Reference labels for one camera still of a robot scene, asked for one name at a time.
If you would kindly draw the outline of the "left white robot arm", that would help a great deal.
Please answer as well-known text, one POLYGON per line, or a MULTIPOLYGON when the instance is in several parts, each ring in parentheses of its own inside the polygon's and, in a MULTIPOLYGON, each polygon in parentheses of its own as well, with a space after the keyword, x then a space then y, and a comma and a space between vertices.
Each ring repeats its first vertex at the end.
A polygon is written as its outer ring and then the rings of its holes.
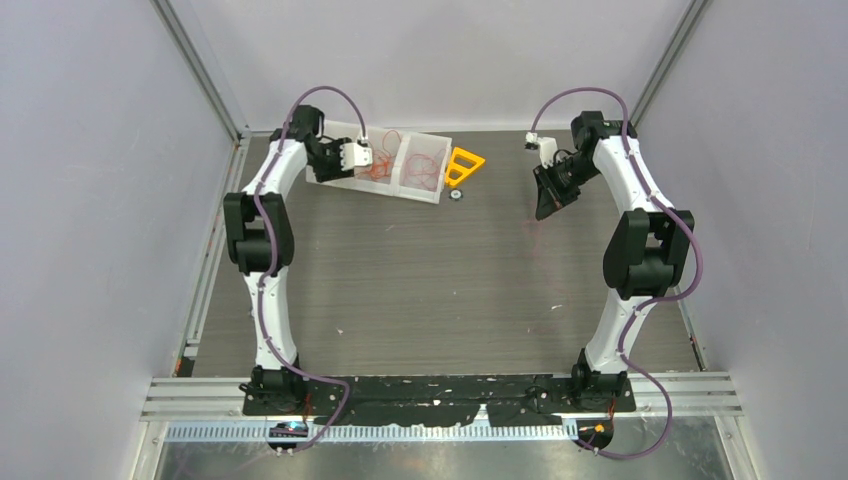
POLYGON ((223 199, 227 253, 248 289, 256 335, 255 365, 240 386, 247 415, 311 412, 289 318, 287 277, 295 238, 286 198, 307 167, 339 169, 343 143, 323 141, 323 127, 321 110, 296 107, 291 122, 272 134, 254 177, 223 199))

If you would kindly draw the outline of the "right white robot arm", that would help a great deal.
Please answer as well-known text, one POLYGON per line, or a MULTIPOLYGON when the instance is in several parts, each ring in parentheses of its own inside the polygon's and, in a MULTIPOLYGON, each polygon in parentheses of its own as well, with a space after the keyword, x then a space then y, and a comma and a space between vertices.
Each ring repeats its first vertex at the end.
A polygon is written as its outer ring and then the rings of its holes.
POLYGON ((574 364, 566 392, 584 410, 596 410, 625 392, 626 358, 654 304, 679 284, 690 248, 694 217, 660 192, 641 155, 631 123, 584 111, 571 123, 574 151, 558 148, 536 131, 525 147, 538 153, 535 218, 544 220, 578 199, 600 176, 620 218, 602 259, 608 287, 598 328, 574 364))

